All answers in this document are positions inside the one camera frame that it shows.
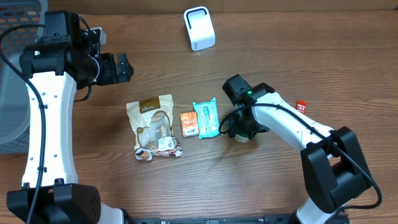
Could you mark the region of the green lid jar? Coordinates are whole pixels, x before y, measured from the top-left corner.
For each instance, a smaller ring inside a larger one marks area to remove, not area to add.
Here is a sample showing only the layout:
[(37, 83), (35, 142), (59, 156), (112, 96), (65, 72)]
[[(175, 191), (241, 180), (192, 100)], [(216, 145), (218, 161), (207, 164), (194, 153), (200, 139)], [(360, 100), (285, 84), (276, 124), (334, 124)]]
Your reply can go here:
[(248, 142), (248, 141), (250, 141), (248, 135), (245, 135), (245, 134), (236, 134), (234, 138), (238, 142)]

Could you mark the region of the teal wet wipes pack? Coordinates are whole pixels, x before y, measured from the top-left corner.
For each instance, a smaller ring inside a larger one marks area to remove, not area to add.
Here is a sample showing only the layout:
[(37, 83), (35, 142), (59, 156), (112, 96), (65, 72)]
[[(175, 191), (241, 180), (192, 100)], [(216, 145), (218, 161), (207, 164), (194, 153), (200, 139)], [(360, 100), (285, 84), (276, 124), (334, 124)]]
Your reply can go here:
[(220, 121), (215, 97), (207, 102), (193, 102), (193, 109), (197, 114), (199, 139), (213, 138), (220, 134)]

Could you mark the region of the beige snack pouch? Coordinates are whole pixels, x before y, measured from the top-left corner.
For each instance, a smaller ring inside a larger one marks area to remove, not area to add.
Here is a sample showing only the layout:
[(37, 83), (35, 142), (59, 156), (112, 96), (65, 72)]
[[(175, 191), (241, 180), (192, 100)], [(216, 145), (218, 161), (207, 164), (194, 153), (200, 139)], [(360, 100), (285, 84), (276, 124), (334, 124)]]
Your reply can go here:
[(126, 105), (127, 116), (136, 138), (136, 159), (150, 161), (154, 156), (182, 156), (182, 147), (172, 128), (173, 107), (172, 95), (154, 96)]

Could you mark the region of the red coffee stick sachet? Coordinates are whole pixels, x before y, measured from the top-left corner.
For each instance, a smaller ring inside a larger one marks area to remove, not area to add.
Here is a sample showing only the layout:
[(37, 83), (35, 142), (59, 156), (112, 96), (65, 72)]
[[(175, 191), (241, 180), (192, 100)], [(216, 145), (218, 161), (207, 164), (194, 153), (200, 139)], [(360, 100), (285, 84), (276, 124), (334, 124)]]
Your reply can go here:
[(301, 112), (302, 114), (305, 114), (306, 109), (307, 109), (307, 102), (303, 100), (297, 100), (296, 110)]

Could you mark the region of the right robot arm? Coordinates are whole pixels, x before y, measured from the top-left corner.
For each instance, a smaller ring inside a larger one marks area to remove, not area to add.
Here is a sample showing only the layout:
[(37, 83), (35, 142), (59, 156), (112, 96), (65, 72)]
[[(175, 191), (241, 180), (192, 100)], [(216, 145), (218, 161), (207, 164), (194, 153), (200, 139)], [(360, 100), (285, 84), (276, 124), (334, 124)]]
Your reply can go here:
[(265, 83), (233, 77), (223, 91), (235, 107), (221, 122), (225, 134), (248, 142), (272, 130), (301, 157), (308, 200), (291, 215), (265, 216), (265, 223), (349, 223), (349, 201), (376, 186), (355, 133), (310, 119)]

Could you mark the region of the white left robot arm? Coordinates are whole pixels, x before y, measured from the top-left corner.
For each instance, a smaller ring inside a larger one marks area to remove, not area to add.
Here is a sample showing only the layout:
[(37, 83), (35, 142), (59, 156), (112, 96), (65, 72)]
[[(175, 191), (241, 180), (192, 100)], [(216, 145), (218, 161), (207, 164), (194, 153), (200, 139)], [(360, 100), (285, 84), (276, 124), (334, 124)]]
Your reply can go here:
[(27, 46), (17, 74), (30, 98), (29, 158), (20, 190), (7, 207), (26, 223), (131, 223), (128, 212), (101, 201), (94, 186), (78, 181), (72, 150), (75, 94), (94, 85), (128, 82), (133, 69), (125, 54), (101, 53), (103, 29), (45, 27)]

